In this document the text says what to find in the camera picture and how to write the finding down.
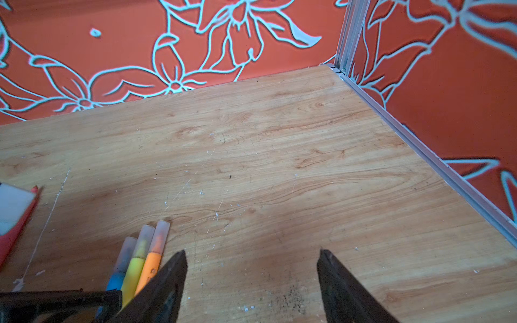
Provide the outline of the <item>pink marker pen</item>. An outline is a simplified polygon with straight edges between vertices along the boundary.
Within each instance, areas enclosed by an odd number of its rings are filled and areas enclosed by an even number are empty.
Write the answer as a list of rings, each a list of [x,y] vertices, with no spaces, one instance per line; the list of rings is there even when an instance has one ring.
[[[31,204],[31,206],[29,206],[28,210],[22,216],[21,220],[14,227],[14,229],[5,236],[1,235],[1,266],[4,265],[6,259],[9,256],[9,253],[11,252],[16,240],[18,239],[18,236],[20,235],[20,232],[22,231],[23,227],[25,226],[25,223],[27,222],[28,218],[31,216],[33,210],[35,209],[35,207],[39,201],[39,196],[40,196],[39,187],[35,186],[30,191],[36,193],[36,199]]]

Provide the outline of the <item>orange marker pen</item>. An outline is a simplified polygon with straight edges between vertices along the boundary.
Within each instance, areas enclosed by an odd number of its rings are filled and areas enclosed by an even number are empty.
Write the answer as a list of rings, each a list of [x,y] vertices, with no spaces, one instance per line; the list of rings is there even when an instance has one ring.
[[[160,263],[169,231],[169,222],[163,220],[157,222],[157,226],[149,247],[149,252],[144,262],[144,267],[137,284],[135,296],[156,276],[160,268]]]

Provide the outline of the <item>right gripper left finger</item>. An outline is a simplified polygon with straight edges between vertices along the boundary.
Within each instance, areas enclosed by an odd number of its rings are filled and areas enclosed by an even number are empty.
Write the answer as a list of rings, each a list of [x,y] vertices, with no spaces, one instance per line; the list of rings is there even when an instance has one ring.
[[[176,322],[187,276],[184,250],[175,253],[157,275],[110,322]]]

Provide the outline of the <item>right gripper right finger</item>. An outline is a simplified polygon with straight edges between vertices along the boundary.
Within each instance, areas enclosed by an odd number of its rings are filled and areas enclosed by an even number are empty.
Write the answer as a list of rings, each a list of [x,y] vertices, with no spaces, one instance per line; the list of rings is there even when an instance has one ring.
[[[398,321],[330,250],[320,250],[316,267],[327,322]]]

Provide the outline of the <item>yellow marker pen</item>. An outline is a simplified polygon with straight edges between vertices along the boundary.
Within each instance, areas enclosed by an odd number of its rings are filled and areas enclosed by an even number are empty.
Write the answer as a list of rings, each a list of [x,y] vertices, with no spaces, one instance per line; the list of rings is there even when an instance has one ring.
[[[125,278],[121,287],[122,308],[124,308],[135,296],[144,262],[148,254],[149,246],[155,232],[155,227],[144,225],[139,233],[135,250],[129,262]]]

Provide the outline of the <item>blue marker pen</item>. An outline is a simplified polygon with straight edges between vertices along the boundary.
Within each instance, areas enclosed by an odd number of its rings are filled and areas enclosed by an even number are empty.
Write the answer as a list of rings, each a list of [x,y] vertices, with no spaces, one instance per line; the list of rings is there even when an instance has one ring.
[[[115,263],[113,272],[110,276],[109,282],[106,286],[106,291],[118,290],[122,291],[122,307],[124,308],[129,302],[129,296],[132,290],[132,276],[126,279],[127,271],[132,260],[133,252],[137,239],[133,237],[126,237],[123,242],[120,253],[118,254],[117,262]]]

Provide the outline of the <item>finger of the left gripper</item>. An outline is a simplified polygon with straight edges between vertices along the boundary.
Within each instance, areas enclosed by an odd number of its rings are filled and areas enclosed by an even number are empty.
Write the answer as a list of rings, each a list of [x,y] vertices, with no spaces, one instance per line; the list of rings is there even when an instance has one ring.
[[[82,289],[1,294],[2,322],[64,322],[81,312],[94,310],[93,322],[107,322],[122,308],[119,290],[85,292]]]

